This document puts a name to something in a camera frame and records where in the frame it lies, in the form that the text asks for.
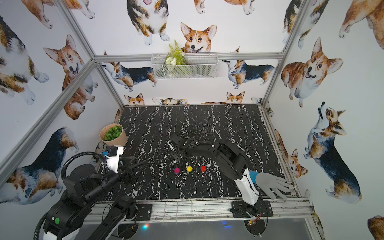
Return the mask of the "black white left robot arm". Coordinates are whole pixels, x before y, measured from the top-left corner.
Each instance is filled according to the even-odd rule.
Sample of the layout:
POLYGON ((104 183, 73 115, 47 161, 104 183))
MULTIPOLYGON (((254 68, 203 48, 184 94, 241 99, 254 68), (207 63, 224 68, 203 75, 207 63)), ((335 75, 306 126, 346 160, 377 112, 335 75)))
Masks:
POLYGON ((108 167, 98 174, 91 164, 81 165, 67 175, 68 166, 77 158, 93 156, 104 165, 109 158, 95 152, 82 152, 69 158, 63 165, 61 177, 66 186, 60 200, 39 220, 34 231, 34 240, 74 240, 85 218, 92 212, 99 198, 117 184, 134 185, 143 170, 144 162, 126 163, 114 172, 108 167))

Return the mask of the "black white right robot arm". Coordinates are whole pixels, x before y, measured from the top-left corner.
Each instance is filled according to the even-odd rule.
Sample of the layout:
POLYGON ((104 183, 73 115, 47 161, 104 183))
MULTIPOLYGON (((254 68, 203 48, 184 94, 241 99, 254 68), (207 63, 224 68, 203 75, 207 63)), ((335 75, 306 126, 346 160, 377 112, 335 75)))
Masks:
POLYGON ((259 191, 251 180, 250 158, 231 141, 201 142, 193 139, 185 140, 177 135, 172 135, 168 144, 172 149, 171 156, 176 161, 191 157, 214 160, 220 171, 227 178, 235 181, 243 201, 250 206, 257 203, 259 191))

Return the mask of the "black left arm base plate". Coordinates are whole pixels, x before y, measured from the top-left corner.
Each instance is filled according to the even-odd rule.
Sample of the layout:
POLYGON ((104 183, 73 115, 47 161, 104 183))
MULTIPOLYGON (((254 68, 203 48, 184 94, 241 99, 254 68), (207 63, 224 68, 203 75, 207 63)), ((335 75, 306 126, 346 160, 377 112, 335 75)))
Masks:
POLYGON ((129 221, 149 221, 151 219, 153 205, 152 204, 136 204, 136 209, 129 214, 126 220, 129 221))

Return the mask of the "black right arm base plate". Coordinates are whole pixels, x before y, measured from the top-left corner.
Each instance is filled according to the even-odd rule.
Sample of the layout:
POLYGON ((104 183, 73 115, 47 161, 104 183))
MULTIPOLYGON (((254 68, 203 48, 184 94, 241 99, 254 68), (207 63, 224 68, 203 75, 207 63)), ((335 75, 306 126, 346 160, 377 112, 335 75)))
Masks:
POLYGON ((258 216, 270 218, 274 216, 271 203, 260 198, 253 206, 244 201, 232 202, 230 211, 234 218, 256 218, 258 216))

